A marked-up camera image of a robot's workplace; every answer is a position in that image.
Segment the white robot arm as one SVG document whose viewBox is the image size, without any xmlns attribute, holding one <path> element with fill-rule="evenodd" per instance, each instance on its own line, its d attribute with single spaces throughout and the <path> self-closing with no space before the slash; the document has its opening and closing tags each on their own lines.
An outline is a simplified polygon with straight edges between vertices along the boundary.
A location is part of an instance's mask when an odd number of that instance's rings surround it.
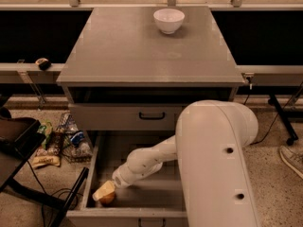
<svg viewBox="0 0 303 227">
<path fill-rule="evenodd" d="M 93 194 L 109 203 L 126 188 L 176 160 L 189 227 L 259 227 L 257 207 L 242 149 L 258 134 L 258 120 L 235 102 L 202 100 L 183 109 L 175 134 L 133 150 L 126 162 Z"/>
</svg>

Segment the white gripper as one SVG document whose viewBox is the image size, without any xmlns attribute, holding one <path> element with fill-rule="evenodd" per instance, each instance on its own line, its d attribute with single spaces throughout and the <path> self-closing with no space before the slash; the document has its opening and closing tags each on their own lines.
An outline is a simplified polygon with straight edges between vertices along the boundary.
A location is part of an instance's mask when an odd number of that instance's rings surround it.
<svg viewBox="0 0 303 227">
<path fill-rule="evenodd" d="M 137 181 L 137 175 L 133 173 L 126 165 L 117 168 L 113 175 L 113 181 L 105 182 L 94 194 L 93 199 L 99 201 L 103 196 L 116 192 L 116 187 L 127 188 Z"/>
</svg>

